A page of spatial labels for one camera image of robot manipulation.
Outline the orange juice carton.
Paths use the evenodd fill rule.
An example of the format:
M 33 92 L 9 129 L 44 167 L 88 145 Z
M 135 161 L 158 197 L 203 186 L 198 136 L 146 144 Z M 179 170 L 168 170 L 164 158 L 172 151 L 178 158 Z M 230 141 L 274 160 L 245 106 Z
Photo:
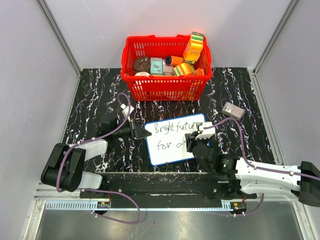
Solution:
M 183 59 L 186 63 L 194 65 L 200 57 L 204 47 L 204 35 L 193 32 L 190 35 L 188 43 L 183 51 Z

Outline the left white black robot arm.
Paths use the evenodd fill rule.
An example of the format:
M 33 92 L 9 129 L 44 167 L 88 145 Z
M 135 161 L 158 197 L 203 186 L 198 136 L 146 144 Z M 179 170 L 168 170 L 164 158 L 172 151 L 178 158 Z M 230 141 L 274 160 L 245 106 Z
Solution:
M 40 181 L 59 191 L 90 189 L 96 197 L 103 198 L 109 190 L 108 185 L 103 182 L 100 174 L 85 172 L 85 162 L 112 150 L 116 139 L 129 137 L 140 140 L 151 135 L 134 119 L 123 125 L 118 124 L 116 119 L 103 121 L 96 130 L 95 138 L 84 141 L 83 144 L 57 143 L 41 173 Z

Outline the red plastic shopping basket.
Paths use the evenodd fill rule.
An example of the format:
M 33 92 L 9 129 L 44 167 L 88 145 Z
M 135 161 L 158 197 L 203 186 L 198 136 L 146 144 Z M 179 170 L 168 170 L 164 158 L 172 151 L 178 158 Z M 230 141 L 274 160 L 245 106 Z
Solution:
M 130 36 L 122 52 L 121 77 L 136 101 L 197 101 L 212 77 L 211 63 L 201 33 Z

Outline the teal small box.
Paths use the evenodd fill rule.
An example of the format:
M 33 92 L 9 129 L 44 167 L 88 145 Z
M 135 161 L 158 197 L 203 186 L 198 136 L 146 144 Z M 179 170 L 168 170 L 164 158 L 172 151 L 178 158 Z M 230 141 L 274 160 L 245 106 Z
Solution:
M 159 57 L 150 58 L 150 75 L 161 76 L 163 74 L 163 59 Z

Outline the orange blue-capped bottle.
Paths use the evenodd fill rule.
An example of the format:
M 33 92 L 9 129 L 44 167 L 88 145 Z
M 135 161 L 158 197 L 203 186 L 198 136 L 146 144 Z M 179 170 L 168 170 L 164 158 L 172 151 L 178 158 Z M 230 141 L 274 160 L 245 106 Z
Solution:
M 167 66 L 175 67 L 175 66 L 178 66 L 178 65 L 180 65 L 182 63 L 184 63 L 184 59 L 182 57 L 179 57 L 179 56 L 168 55 L 165 58 L 165 64 Z

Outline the blue framed whiteboard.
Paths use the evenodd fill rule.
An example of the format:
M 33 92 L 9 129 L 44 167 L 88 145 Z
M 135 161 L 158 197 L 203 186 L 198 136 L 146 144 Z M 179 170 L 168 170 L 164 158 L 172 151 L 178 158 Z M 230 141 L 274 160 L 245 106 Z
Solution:
M 185 134 L 193 133 L 205 121 L 205 115 L 197 113 L 146 123 L 144 129 L 152 133 L 146 138 L 150 164 L 157 167 L 192 159 L 186 143 L 180 147 L 177 144 L 186 142 Z

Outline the brown round bread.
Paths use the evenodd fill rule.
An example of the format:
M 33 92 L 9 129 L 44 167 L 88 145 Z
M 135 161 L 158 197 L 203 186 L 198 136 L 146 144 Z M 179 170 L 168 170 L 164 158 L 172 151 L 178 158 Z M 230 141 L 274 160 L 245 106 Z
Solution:
M 148 56 L 137 57 L 133 62 L 133 70 L 138 72 L 149 73 L 151 69 L 151 58 Z

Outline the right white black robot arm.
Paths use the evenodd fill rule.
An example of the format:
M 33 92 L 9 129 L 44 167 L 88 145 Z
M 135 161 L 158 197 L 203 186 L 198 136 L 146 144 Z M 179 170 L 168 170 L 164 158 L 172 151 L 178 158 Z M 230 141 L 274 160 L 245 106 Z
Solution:
M 228 181 L 228 194 L 294 196 L 302 204 L 320 206 L 320 171 L 308 161 L 299 165 L 252 162 L 243 157 L 217 153 L 198 132 L 185 134 L 186 150 L 202 170 L 219 181 Z

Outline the white round lid container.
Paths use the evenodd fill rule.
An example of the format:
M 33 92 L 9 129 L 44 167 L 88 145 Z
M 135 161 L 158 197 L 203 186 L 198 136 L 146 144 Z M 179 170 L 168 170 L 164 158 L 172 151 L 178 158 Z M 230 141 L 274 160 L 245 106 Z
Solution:
M 141 71 L 141 72 L 137 72 L 134 76 L 135 77 L 149 77 L 150 74 L 146 71 Z

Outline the pink white eraser box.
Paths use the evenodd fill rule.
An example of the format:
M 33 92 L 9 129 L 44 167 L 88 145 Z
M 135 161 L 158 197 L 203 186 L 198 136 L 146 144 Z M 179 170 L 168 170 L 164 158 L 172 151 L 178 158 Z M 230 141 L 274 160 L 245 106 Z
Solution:
M 245 110 L 230 102 L 226 102 L 221 113 L 239 121 L 243 117 Z

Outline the pink white small box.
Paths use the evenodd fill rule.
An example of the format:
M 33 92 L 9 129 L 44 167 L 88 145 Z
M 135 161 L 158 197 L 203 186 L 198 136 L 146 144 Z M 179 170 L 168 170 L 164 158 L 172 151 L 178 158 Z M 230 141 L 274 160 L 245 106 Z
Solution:
M 166 64 L 166 60 L 162 60 L 162 75 L 163 76 L 174 76 L 174 67 Z

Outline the orange snack packet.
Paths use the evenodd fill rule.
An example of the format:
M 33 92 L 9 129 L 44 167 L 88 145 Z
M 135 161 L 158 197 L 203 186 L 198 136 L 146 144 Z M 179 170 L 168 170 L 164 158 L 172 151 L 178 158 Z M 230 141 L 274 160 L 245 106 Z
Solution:
M 195 76 L 204 76 L 205 73 L 204 73 L 204 70 L 202 68 L 197 68 L 194 72 L 193 72 L 193 75 Z

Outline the yellow green sponge pack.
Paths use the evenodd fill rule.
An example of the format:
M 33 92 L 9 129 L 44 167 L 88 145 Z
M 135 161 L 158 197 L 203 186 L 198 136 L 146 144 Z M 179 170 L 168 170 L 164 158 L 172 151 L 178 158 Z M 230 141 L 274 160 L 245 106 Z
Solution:
M 189 76 L 195 72 L 193 65 L 183 62 L 173 68 L 173 73 L 175 76 Z

